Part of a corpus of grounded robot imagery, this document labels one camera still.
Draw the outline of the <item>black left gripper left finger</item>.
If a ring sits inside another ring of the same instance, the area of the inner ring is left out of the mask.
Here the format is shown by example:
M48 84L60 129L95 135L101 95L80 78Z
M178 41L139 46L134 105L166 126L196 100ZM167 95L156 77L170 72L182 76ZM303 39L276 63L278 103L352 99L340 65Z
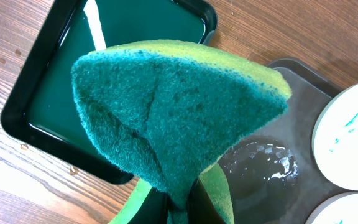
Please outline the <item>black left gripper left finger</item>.
M128 224L167 224L168 195L151 188L144 202Z

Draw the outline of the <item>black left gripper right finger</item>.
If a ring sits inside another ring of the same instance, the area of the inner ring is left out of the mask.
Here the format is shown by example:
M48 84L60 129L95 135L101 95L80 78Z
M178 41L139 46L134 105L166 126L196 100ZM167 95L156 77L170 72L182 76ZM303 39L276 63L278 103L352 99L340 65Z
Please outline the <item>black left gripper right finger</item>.
M225 224L199 179L188 195L187 214L189 224Z

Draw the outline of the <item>green yellow sponge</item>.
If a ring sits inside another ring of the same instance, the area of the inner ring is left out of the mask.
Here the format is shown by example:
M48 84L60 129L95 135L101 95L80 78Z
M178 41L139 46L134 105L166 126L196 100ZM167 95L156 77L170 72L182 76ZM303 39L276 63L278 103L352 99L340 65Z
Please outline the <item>green yellow sponge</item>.
M149 40L81 56L71 68L81 125L98 152L139 181L116 223L148 192L170 198L169 223L187 223L187 198L202 181L224 222L234 220L218 160L287 112L291 88L271 68L179 40Z

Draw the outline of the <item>white plate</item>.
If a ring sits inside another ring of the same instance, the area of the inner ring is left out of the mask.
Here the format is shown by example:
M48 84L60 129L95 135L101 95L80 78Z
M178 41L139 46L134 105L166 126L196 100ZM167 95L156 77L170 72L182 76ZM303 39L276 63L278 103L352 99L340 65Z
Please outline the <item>white plate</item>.
M333 184L358 191L358 84L322 110L312 134L318 169Z
M318 205L305 224L358 224L358 192L335 195Z

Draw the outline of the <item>white plate back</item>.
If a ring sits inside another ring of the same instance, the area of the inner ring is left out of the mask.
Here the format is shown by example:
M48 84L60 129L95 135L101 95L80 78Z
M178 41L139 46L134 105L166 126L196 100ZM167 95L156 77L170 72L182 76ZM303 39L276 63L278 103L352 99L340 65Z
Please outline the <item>white plate back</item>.
M333 184L358 191L358 84L322 110L312 134L318 169Z

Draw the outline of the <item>grey serving tray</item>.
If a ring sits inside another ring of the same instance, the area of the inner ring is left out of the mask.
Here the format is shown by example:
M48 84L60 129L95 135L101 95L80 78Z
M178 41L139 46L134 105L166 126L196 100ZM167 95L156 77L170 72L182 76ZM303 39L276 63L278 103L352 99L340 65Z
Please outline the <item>grey serving tray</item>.
M319 115L344 90L294 58L276 60L270 67L292 89L288 112L235 145L220 165L236 223L305 223L325 200L358 192L325 178L312 152Z

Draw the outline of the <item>black water tray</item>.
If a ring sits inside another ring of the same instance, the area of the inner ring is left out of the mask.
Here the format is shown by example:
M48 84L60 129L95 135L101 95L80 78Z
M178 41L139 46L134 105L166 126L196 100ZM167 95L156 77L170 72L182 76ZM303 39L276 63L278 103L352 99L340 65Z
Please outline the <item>black water tray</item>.
M199 0L56 0L1 112L10 136L112 184L132 175L93 147L76 111L70 70L82 55L140 40L208 44L214 8Z

